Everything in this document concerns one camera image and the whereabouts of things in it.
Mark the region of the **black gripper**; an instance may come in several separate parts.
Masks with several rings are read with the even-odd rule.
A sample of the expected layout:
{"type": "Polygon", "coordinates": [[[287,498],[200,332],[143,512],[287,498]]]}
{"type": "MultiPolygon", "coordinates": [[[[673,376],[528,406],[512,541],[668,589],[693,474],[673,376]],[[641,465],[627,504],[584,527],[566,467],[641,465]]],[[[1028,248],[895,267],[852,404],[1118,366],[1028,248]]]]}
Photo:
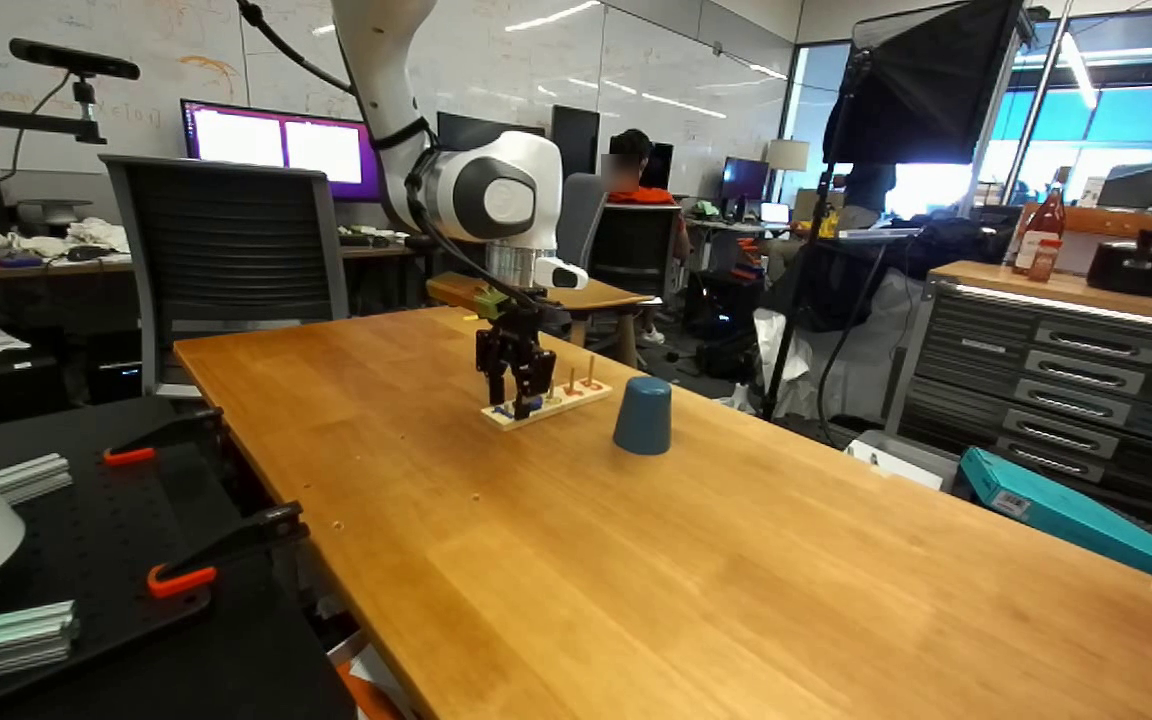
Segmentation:
{"type": "Polygon", "coordinates": [[[573,313],[559,308],[542,289],[532,292],[500,292],[482,289],[477,294],[477,315],[482,332],[477,332],[477,371],[488,384],[488,404],[503,404],[503,366],[517,363],[517,406],[535,410],[542,392],[551,388],[557,354],[542,350],[540,337],[566,337],[573,313]]]}

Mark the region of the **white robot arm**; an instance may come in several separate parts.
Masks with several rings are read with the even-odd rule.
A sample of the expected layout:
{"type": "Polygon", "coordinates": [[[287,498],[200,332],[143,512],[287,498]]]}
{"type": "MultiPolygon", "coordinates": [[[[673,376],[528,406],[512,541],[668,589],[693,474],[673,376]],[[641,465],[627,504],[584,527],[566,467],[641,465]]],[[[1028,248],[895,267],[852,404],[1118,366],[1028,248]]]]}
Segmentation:
{"type": "Polygon", "coordinates": [[[477,147],[435,138],[409,86],[409,47],[430,2],[330,0],[334,47],[381,153],[388,210],[500,292],[477,332],[477,371],[494,410],[528,418],[557,376],[540,337],[573,329],[546,292],[587,283],[587,271],[557,252],[563,165],[535,130],[500,130],[477,147]]]}

